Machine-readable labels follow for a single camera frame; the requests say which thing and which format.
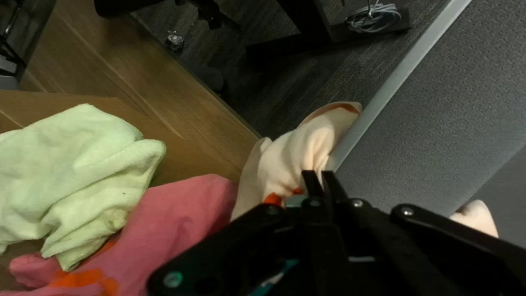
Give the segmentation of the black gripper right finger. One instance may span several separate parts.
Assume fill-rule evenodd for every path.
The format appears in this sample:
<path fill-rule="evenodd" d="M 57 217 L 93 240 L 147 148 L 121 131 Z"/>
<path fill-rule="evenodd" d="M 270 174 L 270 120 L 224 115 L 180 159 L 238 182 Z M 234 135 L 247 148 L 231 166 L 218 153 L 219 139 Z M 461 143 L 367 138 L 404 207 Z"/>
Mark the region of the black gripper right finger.
<path fill-rule="evenodd" d="M 389 213 L 349 197 L 333 172 L 321 184 L 341 230 L 372 256 L 389 296 L 526 296 L 526 251 L 413 204 Z"/>

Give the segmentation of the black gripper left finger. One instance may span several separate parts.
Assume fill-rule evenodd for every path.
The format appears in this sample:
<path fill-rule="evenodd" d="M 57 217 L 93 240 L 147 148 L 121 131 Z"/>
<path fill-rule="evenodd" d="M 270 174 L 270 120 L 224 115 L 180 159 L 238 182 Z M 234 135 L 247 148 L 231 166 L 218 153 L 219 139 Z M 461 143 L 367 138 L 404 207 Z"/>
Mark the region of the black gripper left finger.
<path fill-rule="evenodd" d="M 226 227 L 155 268 L 147 296 L 284 296 L 312 276 L 313 217 L 323 189 L 300 172 L 305 192 L 290 205 L 257 204 Z"/>

